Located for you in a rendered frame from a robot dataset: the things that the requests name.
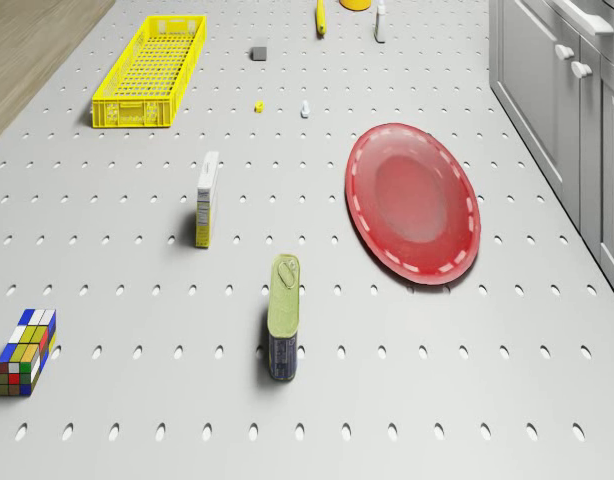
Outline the white cabinet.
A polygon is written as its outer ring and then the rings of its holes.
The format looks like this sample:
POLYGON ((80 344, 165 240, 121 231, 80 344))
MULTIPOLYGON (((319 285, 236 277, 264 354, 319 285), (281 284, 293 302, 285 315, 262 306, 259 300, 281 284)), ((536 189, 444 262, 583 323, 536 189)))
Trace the white cabinet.
POLYGON ((614 290, 614 0, 489 0, 489 80, 614 290))

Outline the puzzle cube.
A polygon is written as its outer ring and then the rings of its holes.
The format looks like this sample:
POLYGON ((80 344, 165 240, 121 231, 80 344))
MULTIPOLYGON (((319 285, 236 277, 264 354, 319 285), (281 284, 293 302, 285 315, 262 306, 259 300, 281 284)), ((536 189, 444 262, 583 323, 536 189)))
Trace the puzzle cube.
POLYGON ((30 396, 56 337, 56 311, 26 309, 0 355, 0 396, 30 396))

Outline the white and yellow box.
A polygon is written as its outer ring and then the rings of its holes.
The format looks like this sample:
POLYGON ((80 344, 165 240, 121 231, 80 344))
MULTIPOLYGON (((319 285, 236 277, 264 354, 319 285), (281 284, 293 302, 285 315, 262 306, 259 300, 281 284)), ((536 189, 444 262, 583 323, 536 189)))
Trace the white and yellow box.
POLYGON ((211 244, 213 205, 217 188, 219 152, 209 151, 201 165, 197 184, 195 217, 195 246, 208 248, 211 244))

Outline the red plate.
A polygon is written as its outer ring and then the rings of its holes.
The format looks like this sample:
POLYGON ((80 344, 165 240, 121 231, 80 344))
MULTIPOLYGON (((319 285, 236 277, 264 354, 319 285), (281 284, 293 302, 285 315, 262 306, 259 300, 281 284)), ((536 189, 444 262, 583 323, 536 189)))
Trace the red plate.
POLYGON ((365 245, 409 281, 452 282, 477 257, 474 189, 451 152, 427 132, 387 123, 362 134, 348 157, 345 194, 365 245))

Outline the flat-sided can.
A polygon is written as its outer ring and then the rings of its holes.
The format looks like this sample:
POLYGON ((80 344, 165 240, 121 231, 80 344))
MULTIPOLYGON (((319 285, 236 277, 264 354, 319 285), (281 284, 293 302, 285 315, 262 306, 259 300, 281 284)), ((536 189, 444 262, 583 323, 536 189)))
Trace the flat-sided can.
POLYGON ((299 287, 298 258, 277 255, 272 263, 267 312, 269 368, 276 380, 291 380, 297 370, 299 287))

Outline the yellow basket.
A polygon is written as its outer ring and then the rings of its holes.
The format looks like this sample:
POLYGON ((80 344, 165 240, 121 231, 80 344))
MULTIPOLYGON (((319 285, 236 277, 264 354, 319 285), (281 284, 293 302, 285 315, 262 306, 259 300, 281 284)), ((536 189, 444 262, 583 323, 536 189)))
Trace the yellow basket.
POLYGON ((92 126, 171 126, 206 26, 204 15, 146 17, 92 97, 92 126))

